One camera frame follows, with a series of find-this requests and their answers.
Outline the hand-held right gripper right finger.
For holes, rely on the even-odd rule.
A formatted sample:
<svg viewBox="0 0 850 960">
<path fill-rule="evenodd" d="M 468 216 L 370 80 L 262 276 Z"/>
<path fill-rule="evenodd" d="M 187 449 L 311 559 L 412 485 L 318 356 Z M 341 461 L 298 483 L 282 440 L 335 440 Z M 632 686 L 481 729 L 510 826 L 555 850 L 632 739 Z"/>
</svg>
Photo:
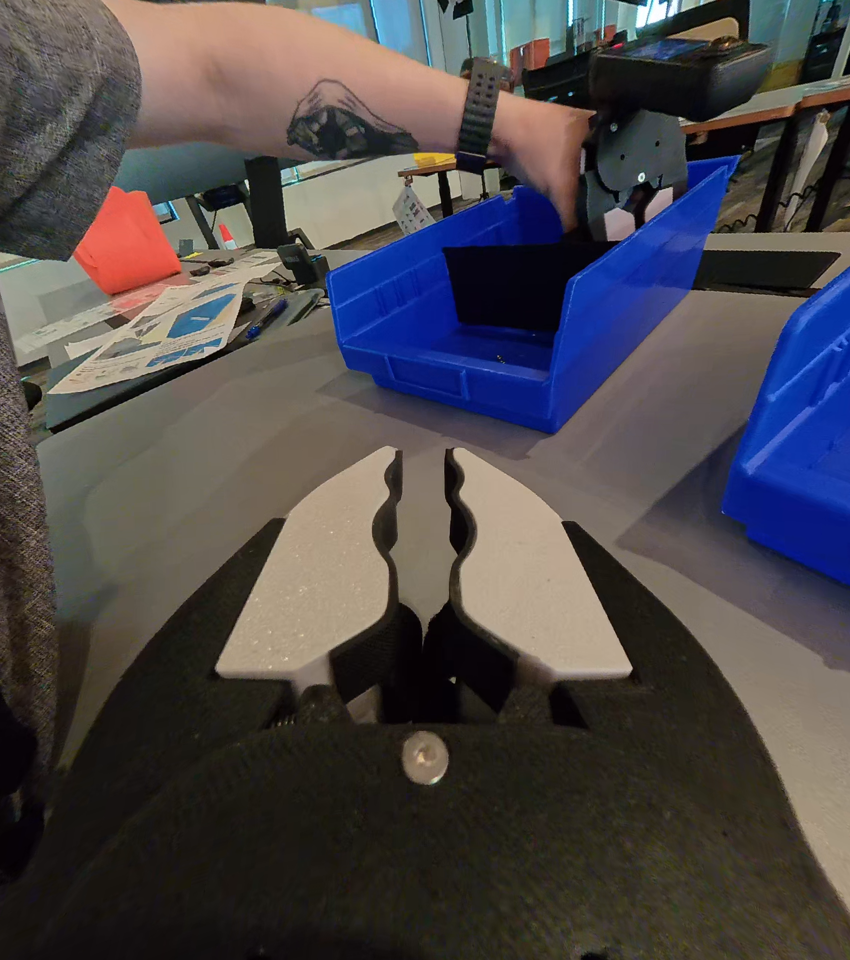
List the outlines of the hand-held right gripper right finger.
<svg viewBox="0 0 850 960">
<path fill-rule="evenodd" d="M 632 663 L 563 521 L 463 447 L 445 453 L 455 550 L 449 600 L 474 641 L 454 641 L 465 682 L 616 681 Z"/>
</svg>

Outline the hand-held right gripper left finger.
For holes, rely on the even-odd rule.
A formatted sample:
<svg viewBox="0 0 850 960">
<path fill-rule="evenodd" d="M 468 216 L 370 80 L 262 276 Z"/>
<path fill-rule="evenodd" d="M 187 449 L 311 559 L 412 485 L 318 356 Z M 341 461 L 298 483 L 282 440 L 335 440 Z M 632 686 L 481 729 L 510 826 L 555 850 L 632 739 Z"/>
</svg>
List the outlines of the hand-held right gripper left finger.
<svg viewBox="0 0 850 960">
<path fill-rule="evenodd" d="M 332 654 L 393 606 L 402 453 L 381 447 L 308 493 L 285 518 L 215 665 L 224 679 L 331 682 Z"/>
</svg>

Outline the blue storage bin with divider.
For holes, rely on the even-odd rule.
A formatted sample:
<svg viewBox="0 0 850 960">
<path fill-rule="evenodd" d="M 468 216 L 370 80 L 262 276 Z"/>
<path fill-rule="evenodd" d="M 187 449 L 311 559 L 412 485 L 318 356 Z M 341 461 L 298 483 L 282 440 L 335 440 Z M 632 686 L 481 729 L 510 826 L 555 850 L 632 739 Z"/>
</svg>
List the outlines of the blue storage bin with divider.
<svg viewBox="0 0 850 960">
<path fill-rule="evenodd" d="M 557 432 L 692 289 L 738 162 L 693 162 L 686 194 L 568 282 L 554 334 L 460 324 L 442 252 L 561 241 L 552 205 L 527 187 L 331 270 L 346 366 L 386 389 Z"/>
</svg>

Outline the blue plastic storage bin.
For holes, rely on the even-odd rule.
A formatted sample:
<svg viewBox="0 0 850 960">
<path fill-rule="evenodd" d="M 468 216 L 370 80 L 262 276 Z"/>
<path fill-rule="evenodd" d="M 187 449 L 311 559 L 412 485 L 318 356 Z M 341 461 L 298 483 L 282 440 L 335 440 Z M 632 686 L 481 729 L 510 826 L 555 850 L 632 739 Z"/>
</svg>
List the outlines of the blue plastic storage bin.
<svg viewBox="0 0 850 960">
<path fill-rule="evenodd" d="M 850 586 L 850 267 L 784 325 L 721 510 L 752 541 Z"/>
</svg>

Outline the person's left forearm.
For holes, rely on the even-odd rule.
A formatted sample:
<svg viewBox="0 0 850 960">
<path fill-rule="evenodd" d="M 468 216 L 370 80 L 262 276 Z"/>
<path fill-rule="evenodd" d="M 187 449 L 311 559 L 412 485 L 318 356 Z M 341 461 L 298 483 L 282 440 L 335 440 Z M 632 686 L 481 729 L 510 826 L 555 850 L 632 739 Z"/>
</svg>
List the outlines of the person's left forearm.
<svg viewBox="0 0 850 960">
<path fill-rule="evenodd" d="M 455 150 L 467 82 L 303 12 L 106 2 L 141 73 L 135 148 L 351 161 Z"/>
</svg>

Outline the person's left hand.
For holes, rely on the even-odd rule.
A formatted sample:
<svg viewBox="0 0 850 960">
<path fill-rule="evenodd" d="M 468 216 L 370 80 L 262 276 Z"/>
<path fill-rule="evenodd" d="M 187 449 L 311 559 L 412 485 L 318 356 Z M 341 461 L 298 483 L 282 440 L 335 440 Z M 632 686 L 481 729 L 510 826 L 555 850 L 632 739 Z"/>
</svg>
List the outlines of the person's left hand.
<svg viewBox="0 0 850 960">
<path fill-rule="evenodd" d="M 577 228 L 576 198 L 591 110 L 502 93 L 488 158 L 549 199 L 564 233 Z"/>
</svg>

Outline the black bin divider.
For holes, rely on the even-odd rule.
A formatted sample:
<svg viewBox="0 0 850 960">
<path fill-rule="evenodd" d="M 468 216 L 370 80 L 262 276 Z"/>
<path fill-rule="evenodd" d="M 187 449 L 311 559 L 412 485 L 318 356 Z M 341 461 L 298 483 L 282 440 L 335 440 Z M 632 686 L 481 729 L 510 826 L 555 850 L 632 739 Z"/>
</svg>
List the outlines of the black bin divider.
<svg viewBox="0 0 850 960">
<path fill-rule="evenodd" d="M 466 327 L 554 334 L 568 282 L 604 258 L 617 241 L 446 246 L 456 318 Z"/>
</svg>

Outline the black table mat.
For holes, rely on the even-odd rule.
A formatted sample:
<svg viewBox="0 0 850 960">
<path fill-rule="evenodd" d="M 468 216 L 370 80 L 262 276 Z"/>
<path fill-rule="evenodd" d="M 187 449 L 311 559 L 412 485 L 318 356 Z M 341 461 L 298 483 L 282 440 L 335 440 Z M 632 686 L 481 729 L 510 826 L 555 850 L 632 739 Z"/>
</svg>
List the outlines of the black table mat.
<svg viewBox="0 0 850 960">
<path fill-rule="evenodd" d="M 808 299 L 839 258 L 839 252 L 829 250 L 707 249 L 692 288 Z"/>
</svg>

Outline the wooden desk with black legs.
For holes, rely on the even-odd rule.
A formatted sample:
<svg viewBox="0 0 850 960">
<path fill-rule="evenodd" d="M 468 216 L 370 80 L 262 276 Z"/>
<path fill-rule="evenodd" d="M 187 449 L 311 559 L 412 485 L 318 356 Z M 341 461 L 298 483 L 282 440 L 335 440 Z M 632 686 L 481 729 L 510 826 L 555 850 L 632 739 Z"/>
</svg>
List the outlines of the wooden desk with black legs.
<svg viewBox="0 0 850 960">
<path fill-rule="evenodd" d="M 763 126 L 781 125 L 754 221 L 755 232 L 766 234 L 774 226 L 779 206 L 786 197 L 786 187 L 793 183 L 791 166 L 796 156 L 800 127 L 805 117 L 821 111 L 843 113 L 843 117 L 834 141 L 824 142 L 830 150 L 804 222 L 806 233 L 819 233 L 850 157 L 850 75 L 761 92 L 711 120 L 692 122 L 684 119 L 681 127 L 687 145 L 698 146 L 729 130 L 745 134 L 758 132 Z"/>
</svg>

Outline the black wristwatch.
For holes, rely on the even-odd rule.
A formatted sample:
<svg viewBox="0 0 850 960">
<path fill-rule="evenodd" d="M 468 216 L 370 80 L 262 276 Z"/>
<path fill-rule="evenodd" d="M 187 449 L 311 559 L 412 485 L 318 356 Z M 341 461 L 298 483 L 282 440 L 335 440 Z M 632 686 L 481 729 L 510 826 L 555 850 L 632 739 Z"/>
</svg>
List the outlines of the black wristwatch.
<svg viewBox="0 0 850 960">
<path fill-rule="evenodd" d="M 455 145 L 460 172 L 478 175 L 503 152 L 498 107 L 508 82 L 503 66 L 484 57 L 470 57 L 461 66 L 467 91 Z"/>
</svg>

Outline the white printed sign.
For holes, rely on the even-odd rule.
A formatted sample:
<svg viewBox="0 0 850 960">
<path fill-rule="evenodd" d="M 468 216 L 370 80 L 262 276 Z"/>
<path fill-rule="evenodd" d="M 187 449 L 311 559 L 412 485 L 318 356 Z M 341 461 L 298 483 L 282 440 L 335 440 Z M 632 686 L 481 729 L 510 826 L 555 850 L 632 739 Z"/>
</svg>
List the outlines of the white printed sign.
<svg viewBox="0 0 850 960">
<path fill-rule="evenodd" d="M 396 224 L 403 236 L 410 236 L 436 224 L 428 207 L 409 183 L 406 183 L 393 205 Z"/>
</svg>

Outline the blue pen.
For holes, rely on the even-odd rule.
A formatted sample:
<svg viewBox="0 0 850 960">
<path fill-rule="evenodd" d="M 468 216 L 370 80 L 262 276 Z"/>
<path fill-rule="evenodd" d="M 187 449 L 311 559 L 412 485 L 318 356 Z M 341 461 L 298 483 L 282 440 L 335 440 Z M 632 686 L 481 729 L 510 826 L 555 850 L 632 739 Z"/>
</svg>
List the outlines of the blue pen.
<svg viewBox="0 0 850 960">
<path fill-rule="evenodd" d="M 279 318 L 286 312 L 289 306 L 287 296 L 274 298 L 268 303 L 263 302 L 259 305 L 260 309 L 243 333 L 243 339 L 247 342 L 258 339 L 264 330 L 266 330 L 276 318 Z"/>
</svg>

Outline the printed leaflet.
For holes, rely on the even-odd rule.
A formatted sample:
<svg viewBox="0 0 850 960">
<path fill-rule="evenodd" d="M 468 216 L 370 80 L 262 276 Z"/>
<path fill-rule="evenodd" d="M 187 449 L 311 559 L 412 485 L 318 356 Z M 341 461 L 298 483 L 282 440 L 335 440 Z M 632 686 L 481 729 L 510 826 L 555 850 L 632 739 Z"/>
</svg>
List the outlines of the printed leaflet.
<svg viewBox="0 0 850 960">
<path fill-rule="evenodd" d="M 246 285 L 239 278 L 211 279 L 209 284 L 167 291 L 81 359 L 49 392 L 85 393 L 213 356 L 231 338 Z"/>
</svg>

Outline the black charger device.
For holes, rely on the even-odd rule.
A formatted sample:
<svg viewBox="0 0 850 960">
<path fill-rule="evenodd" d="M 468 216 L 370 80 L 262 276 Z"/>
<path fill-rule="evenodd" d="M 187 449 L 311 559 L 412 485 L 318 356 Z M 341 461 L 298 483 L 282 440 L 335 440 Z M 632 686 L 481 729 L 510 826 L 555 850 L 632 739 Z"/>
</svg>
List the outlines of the black charger device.
<svg viewBox="0 0 850 960">
<path fill-rule="evenodd" d="M 300 288 L 325 289 L 330 267 L 324 254 L 318 254 L 300 241 L 277 246 L 276 253 Z"/>
</svg>

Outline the red bag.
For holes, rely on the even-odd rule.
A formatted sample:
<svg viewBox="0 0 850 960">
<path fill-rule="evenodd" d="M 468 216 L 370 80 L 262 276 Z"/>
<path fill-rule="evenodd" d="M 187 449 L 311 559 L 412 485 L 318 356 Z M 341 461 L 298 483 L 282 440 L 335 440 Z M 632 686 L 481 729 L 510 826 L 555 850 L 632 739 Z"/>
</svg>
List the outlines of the red bag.
<svg viewBox="0 0 850 960">
<path fill-rule="evenodd" d="M 107 296 L 177 276 L 178 255 L 143 191 L 112 186 L 73 258 Z"/>
</svg>

